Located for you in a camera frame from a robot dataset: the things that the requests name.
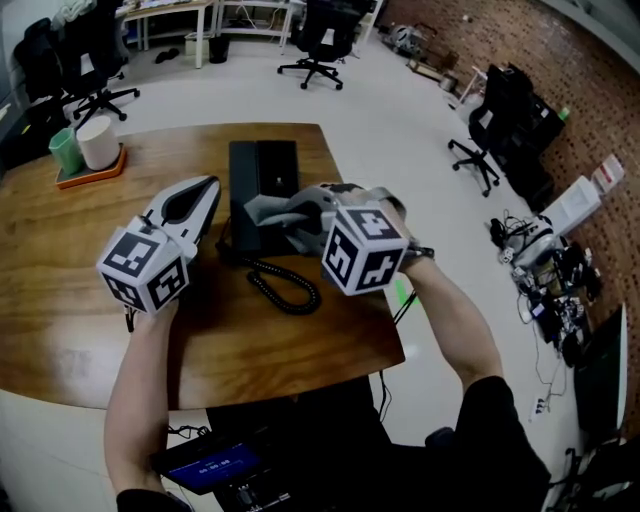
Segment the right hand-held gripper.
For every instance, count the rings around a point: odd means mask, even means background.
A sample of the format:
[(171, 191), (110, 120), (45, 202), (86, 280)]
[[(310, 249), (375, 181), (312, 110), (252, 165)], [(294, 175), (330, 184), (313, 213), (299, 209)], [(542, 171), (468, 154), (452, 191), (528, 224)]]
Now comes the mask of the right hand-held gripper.
[(322, 184), (292, 197), (292, 212), (302, 216), (292, 222), (292, 244), (302, 254), (320, 257), (324, 274), (346, 295), (388, 286), (409, 248), (383, 201), (406, 214), (384, 187)]

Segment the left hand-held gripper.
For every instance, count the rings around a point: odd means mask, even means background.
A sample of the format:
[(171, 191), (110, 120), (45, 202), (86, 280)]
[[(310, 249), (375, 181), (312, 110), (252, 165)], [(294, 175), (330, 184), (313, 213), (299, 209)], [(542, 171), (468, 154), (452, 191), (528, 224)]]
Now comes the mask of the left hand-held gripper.
[(188, 265), (208, 232), (221, 196), (215, 176), (197, 176), (160, 191), (144, 213), (119, 227), (96, 269), (125, 307), (156, 314), (189, 285)]

